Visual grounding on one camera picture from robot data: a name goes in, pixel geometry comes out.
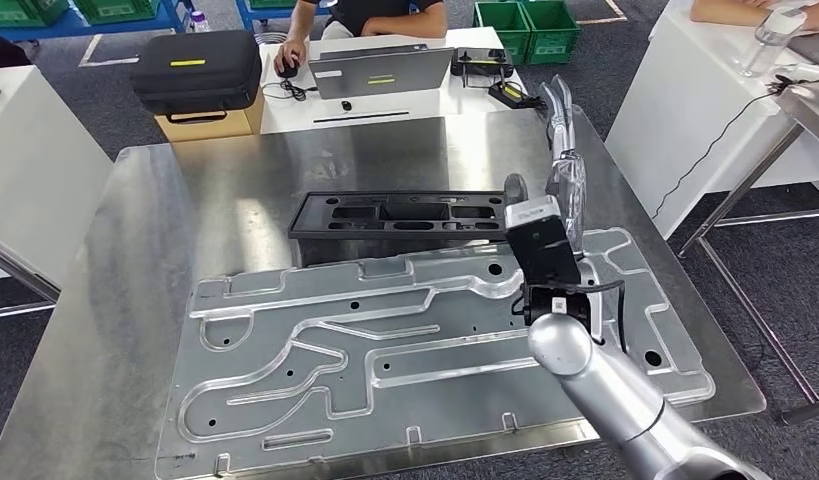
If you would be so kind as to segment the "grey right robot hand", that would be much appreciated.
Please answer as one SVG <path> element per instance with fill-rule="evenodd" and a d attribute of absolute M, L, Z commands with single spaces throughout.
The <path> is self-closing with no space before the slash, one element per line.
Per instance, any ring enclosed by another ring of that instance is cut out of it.
<path fill-rule="evenodd" d="M 573 96 L 558 74 L 541 89 L 548 105 L 545 134 L 551 153 L 545 195 L 530 200 L 518 173 L 504 181 L 507 242 L 522 266 L 565 246 L 575 260 L 584 257 L 586 166 L 576 149 Z"/>

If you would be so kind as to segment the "person's right hand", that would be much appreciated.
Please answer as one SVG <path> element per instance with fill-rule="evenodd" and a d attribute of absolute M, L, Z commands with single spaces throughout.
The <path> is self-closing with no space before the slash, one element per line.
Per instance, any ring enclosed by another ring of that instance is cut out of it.
<path fill-rule="evenodd" d="M 273 59 L 274 70 L 281 78 L 297 75 L 298 69 L 306 62 L 307 46 L 304 39 L 289 38 L 283 42 Z"/>

